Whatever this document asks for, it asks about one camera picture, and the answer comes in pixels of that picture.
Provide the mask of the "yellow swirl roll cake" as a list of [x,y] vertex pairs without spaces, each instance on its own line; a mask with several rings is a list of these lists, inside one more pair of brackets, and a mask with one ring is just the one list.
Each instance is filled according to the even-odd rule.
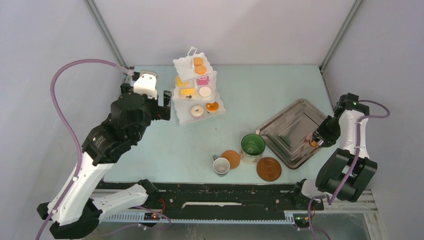
[[188,82],[183,82],[179,75],[175,77],[175,86],[176,87],[187,87],[189,85]]

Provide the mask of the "yellow layered cake slice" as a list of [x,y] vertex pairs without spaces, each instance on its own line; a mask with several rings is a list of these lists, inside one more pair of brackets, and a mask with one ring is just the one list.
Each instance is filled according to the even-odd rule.
[[191,87],[191,88],[182,88],[180,90],[180,96],[183,99],[192,99],[196,96],[196,89]]

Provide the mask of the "round biscuit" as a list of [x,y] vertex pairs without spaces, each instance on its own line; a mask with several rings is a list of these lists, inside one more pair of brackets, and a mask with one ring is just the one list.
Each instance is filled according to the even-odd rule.
[[197,65],[194,71],[198,75],[204,75],[207,72],[207,68],[204,65]]
[[194,66],[201,66],[204,64],[204,59],[202,57],[194,57],[192,62]]
[[322,145],[323,141],[321,139],[310,139],[308,143],[313,148],[319,148]]

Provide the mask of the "white glazed donut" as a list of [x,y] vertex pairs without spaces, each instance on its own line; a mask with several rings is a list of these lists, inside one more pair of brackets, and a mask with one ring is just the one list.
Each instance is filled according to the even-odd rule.
[[205,109],[202,105],[194,105],[190,109],[190,114],[194,118],[201,118],[205,113]]

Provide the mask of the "white round cream cake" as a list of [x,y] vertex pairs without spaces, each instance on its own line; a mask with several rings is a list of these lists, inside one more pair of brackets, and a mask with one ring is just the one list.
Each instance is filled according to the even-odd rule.
[[208,98],[212,94],[212,90],[208,86],[202,86],[198,89],[198,93],[202,98]]

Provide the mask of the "orange glazed donut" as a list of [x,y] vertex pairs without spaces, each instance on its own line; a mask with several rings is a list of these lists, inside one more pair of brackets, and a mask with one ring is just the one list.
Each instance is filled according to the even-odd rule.
[[220,105],[218,104],[218,102],[215,101],[215,102],[212,102],[212,103],[207,103],[205,105],[205,108],[206,108],[206,111],[209,114],[212,114],[212,113],[216,113],[219,110]]

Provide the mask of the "pink-tipped metal tongs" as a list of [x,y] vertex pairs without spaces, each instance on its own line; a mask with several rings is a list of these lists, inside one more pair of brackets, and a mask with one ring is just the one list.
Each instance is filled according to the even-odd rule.
[[317,144],[317,142],[315,141],[315,139],[314,139],[314,133],[312,132],[312,133],[310,133],[310,134],[308,134],[306,137],[305,137],[305,140],[308,142],[308,143],[310,143],[310,144],[312,144],[312,145],[316,145]]

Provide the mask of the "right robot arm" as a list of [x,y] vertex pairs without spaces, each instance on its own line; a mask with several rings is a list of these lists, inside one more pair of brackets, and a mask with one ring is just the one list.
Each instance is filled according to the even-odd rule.
[[378,165],[370,160],[366,146],[366,126],[370,108],[353,93],[342,95],[333,111],[306,137],[314,148],[339,147],[319,170],[315,180],[304,179],[291,194],[291,204],[304,209],[311,199],[328,198],[356,202],[375,175]]

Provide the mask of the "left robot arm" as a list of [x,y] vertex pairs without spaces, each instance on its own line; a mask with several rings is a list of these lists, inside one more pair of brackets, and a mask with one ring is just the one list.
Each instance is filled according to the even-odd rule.
[[49,230],[55,239],[81,239],[111,215],[133,207],[156,206],[160,194],[147,179],[104,197],[91,195],[106,172],[138,144],[152,121],[170,119],[171,96],[170,91],[164,91],[163,105],[159,105],[156,98],[127,90],[111,104],[105,121],[83,142],[66,185],[54,200],[37,207],[43,220],[52,221]]

